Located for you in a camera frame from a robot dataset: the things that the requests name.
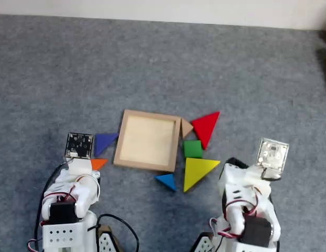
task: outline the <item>green square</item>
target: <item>green square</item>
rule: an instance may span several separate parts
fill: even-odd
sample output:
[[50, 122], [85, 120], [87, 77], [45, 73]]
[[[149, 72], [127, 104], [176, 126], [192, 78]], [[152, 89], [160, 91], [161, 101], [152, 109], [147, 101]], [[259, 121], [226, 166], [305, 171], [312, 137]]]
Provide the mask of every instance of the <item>green square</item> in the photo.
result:
[[184, 156], [186, 158], [201, 159], [203, 157], [203, 149], [199, 140], [184, 141]]

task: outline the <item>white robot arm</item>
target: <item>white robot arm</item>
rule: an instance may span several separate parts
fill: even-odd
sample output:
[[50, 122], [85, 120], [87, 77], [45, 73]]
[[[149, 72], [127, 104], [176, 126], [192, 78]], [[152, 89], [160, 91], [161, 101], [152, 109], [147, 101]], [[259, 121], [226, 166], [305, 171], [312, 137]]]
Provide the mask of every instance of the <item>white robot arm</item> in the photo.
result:
[[[43, 218], [40, 225], [43, 228], [44, 252], [120, 251], [111, 229], [100, 226], [101, 216], [97, 218], [89, 210], [100, 196], [100, 173], [93, 171], [90, 160], [92, 146], [93, 135], [68, 134], [65, 150], [67, 161], [55, 169], [45, 185], [40, 199], [34, 239], [27, 243], [29, 251], [40, 251], [38, 245], [40, 214]], [[68, 168], [60, 170], [65, 164], [68, 164]], [[59, 170], [59, 176], [49, 186]], [[32, 242], [35, 243], [35, 249], [30, 245]]]
[[191, 251], [277, 252], [281, 228], [270, 199], [270, 182], [281, 178], [288, 145], [262, 139], [255, 165], [231, 158], [218, 181], [223, 214], [211, 218], [213, 235], [198, 238]]

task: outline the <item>tan triangle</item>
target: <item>tan triangle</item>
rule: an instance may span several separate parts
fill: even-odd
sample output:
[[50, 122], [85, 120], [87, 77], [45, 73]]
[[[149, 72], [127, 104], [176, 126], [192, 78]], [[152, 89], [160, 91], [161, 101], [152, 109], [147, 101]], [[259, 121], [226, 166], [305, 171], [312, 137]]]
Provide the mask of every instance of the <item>tan triangle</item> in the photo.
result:
[[187, 157], [185, 162], [184, 192], [193, 187], [218, 164], [220, 164], [218, 160], [192, 159]]
[[184, 139], [192, 130], [193, 126], [187, 120], [181, 118], [182, 124], [182, 138]]

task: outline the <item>dark blue triangle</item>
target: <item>dark blue triangle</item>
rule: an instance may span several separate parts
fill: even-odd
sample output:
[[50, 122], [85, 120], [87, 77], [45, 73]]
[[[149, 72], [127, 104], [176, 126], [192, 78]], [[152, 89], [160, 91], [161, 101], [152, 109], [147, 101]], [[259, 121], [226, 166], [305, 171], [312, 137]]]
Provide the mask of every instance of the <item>dark blue triangle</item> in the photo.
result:
[[167, 174], [167, 175], [161, 175], [161, 176], [156, 176], [155, 177], [158, 181], [162, 182], [165, 184], [167, 187], [170, 189], [176, 191], [177, 188], [175, 186], [175, 180], [174, 180], [174, 175], [173, 174]]
[[94, 144], [94, 156], [98, 157], [119, 136], [118, 133], [96, 134]]

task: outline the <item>wooden frame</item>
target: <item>wooden frame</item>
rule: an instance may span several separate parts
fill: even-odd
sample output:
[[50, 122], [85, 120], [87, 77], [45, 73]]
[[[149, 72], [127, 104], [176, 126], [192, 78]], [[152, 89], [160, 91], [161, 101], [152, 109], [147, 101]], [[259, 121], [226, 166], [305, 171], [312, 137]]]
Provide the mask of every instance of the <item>wooden frame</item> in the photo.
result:
[[180, 120], [174, 115], [125, 110], [114, 164], [174, 172]]

